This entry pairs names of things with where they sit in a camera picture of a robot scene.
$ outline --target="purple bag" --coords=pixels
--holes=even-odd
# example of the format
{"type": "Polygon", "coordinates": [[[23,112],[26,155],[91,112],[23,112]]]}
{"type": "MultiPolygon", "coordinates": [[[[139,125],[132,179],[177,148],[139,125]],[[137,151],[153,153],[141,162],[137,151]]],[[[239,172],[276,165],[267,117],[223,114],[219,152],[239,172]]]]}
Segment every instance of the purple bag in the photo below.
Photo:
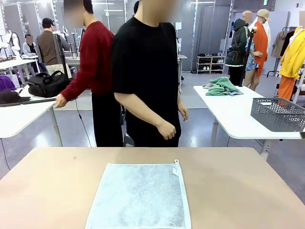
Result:
{"type": "Polygon", "coordinates": [[[14,83],[7,76],[0,76],[0,92],[6,89],[16,90],[14,83]]]}

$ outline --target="hand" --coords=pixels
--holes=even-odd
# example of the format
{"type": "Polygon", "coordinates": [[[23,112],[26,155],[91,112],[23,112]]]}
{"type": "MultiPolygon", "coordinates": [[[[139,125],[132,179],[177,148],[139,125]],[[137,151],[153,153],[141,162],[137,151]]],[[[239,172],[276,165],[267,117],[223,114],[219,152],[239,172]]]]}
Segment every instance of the hand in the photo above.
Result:
{"type": "Polygon", "coordinates": [[[263,53],[262,52],[253,52],[253,56],[258,56],[258,57],[262,57],[263,56],[263,53]]]}
{"type": "Polygon", "coordinates": [[[67,104],[67,100],[62,94],[59,94],[56,98],[55,107],[64,107],[67,104]]]}
{"type": "Polygon", "coordinates": [[[178,105],[178,110],[181,113],[182,117],[183,117],[183,121],[188,120],[189,118],[189,111],[187,110],[187,108],[185,106],[183,106],[183,104],[180,102],[178,105]]]}
{"type": "Polygon", "coordinates": [[[161,124],[157,126],[157,128],[165,140],[172,139],[173,137],[175,137],[176,128],[169,122],[163,120],[161,124]]]}

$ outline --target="shoe rack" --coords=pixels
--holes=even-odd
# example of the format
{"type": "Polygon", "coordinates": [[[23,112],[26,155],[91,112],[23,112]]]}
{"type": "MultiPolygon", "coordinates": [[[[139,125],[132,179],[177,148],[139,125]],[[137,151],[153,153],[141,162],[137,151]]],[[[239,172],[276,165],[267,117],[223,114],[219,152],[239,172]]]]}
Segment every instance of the shoe rack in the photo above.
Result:
{"type": "Polygon", "coordinates": [[[226,56],[197,56],[197,74],[224,73],[225,58],[226,56]],[[213,60],[221,60],[221,62],[213,63],[213,60]],[[221,66],[221,69],[212,69],[214,66],[221,66]]]}

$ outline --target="towel tag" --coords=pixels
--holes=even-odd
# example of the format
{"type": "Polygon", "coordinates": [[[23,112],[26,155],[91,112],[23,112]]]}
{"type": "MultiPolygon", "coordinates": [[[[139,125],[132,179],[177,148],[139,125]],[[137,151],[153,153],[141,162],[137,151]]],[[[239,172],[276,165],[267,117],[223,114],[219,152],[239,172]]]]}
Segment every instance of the towel tag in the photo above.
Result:
{"type": "Polygon", "coordinates": [[[176,168],[173,168],[173,173],[178,177],[178,172],[176,168]]]}

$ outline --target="gray plastic basket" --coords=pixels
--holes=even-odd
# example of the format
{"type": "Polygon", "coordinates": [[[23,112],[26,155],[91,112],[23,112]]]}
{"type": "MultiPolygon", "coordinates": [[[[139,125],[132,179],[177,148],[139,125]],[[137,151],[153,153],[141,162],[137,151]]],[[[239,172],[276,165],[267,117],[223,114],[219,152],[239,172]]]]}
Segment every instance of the gray plastic basket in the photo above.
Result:
{"type": "Polygon", "coordinates": [[[251,116],[273,132],[302,132],[305,108],[282,98],[254,98],[251,116]]]}

